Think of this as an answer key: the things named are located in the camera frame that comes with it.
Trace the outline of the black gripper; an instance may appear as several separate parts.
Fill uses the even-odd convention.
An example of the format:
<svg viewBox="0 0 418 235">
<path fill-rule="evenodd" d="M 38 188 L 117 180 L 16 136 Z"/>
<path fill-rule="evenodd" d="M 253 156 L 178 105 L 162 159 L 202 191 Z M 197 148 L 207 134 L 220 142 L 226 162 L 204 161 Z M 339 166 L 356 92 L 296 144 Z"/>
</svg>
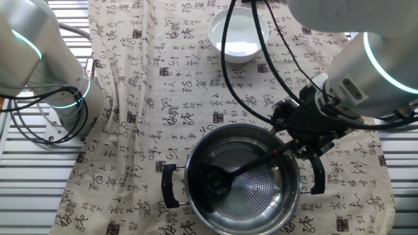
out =
<svg viewBox="0 0 418 235">
<path fill-rule="evenodd" d="M 334 139 L 345 136 L 349 130 L 319 112 L 315 103 L 316 91 L 313 86 L 305 86 L 299 92 L 299 99 L 310 109 L 299 106 L 293 99 L 284 99 L 274 105 L 270 119 L 271 134 L 288 131 L 292 136 L 298 159 L 320 158 L 334 147 Z"/>
</svg>

